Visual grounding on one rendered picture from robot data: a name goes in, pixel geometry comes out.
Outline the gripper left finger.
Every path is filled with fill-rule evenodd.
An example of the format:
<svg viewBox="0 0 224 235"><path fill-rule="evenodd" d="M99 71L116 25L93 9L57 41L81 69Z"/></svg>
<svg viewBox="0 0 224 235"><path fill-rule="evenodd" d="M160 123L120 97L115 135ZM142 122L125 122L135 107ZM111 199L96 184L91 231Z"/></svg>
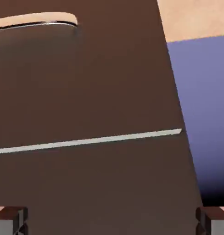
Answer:
<svg viewBox="0 0 224 235"><path fill-rule="evenodd" d="M29 235L27 220L27 207L3 207L0 210L0 235Z"/></svg>

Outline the dark brown wooden cabinet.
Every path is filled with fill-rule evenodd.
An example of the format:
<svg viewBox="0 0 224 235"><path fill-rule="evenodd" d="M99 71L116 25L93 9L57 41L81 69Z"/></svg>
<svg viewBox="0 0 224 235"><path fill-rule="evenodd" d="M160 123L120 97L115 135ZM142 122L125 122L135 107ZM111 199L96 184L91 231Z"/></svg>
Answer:
<svg viewBox="0 0 224 235"><path fill-rule="evenodd" d="M96 138L81 139L81 140L68 140L68 141L61 141L61 142L41 143L41 144L35 144L35 145L22 145L22 146L8 147L8 148L0 148L0 154L21 153L21 152L26 152L26 151L48 150L48 149L56 149L56 148L63 148L63 147L73 147L73 146L79 146L79 145L91 145L91 144L119 142L119 141L136 140L136 139L156 138L156 137L163 137L163 136L173 136L173 135L178 135L182 132L186 133L185 123L184 123L183 128L181 129L160 130L160 131L145 132L145 133L122 134L122 135L116 135L116 136L104 136L104 137L96 137Z"/></svg>

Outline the dark brown drawer front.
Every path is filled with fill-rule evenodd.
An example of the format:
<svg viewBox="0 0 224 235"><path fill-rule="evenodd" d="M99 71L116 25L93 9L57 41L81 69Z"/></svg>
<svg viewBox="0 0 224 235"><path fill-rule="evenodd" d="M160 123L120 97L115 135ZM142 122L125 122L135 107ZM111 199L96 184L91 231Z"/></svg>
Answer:
<svg viewBox="0 0 224 235"><path fill-rule="evenodd" d="M0 18L79 22L0 31L0 148L181 129L157 0L0 0Z"/></svg>
<svg viewBox="0 0 224 235"><path fill-rule="evenodd" d="M29 235L195 235L202 204L187 135L0 154L0 206Z"/></svg>

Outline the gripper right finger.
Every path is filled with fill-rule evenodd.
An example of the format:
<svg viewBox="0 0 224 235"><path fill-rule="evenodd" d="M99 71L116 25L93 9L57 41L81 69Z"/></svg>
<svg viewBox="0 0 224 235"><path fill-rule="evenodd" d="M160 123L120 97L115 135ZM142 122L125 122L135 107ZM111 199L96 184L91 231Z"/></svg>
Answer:
<svg viewBox="0 0 224 235"><path fill-rule="evenodd" d="M195 235L224 235L224 210L221 207L198 207Z"/></svg>

